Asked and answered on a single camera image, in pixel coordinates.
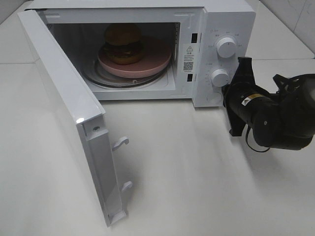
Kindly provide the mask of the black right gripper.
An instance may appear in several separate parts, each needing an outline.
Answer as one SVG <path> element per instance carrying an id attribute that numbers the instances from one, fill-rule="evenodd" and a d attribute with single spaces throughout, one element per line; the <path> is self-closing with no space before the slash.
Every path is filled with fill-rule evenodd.
<path id="1" fill-rule="evenodd" d="M 221 89 L 232 137 L 241 137 L 246 124 L 273 124 L 273 100 L 255 84 L 252 58 L 238 57 L 238 63 L 232 83 Z"/>

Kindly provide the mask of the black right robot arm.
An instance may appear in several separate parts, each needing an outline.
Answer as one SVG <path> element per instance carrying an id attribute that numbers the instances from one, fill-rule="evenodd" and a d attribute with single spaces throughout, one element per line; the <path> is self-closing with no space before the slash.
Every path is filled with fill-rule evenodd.
<path id="1" fill-rule="evenodd" d="M 301 150 L 315 134 L 315 76 L 273 77 L 278 91 L 270 93 L 255 83 L 252 59 L 239 57 L 229 85 L 222 88 L 229 133 L 239 137 L 244 127 L 259 146 Z"/>

